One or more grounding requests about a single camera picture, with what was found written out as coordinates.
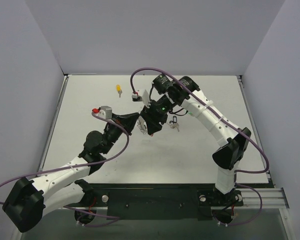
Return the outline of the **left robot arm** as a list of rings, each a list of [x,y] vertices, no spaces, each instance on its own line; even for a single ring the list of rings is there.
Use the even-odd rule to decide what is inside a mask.
[[[106,122],[103,132],[93,130],[86,136],[83,150],[60,168],[42,171],[34,178],[20,177],[2,205],[2,210],[16,228],[25,233],[36,226],[42,217],[72,203],[89,205],[93,190],[83,179],[98,171],[108,161],[104,157],[122,134],[130,137],[139,113],[102,116],[92,113]]]

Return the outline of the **metal key organiser red handle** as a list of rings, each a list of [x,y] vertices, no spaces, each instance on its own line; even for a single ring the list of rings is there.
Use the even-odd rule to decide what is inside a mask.
[[[139,118],[137,120],[137,126],[138,126],[140,132],[143,135],[147,135],[148,134],[147,124],[146,124],[145,120],[141,116],[139,116]]]

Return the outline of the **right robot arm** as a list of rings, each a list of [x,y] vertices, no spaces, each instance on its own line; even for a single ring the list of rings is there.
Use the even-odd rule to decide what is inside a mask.
[[[218,111],[213,101],[206,98],[190,77],[184,76],[179,81],[181,84],[160,74],[152,81],[152,86],[161,95],[159,100],[151,99],[146,90],[137,91],[132,99],[144,104],[140,116],[145,121],[148,135],[162,130],[168,112],[175,106],[190,112],[212,134],[219,145],[212,155],[218,166],[213,198],[216,203],[224,205],[231,199],[231,192],[235,189],[235,171],[247,149],[249,142],[246,138],[251,136],[251,131],[247,127],[230,128],[230,121]]]

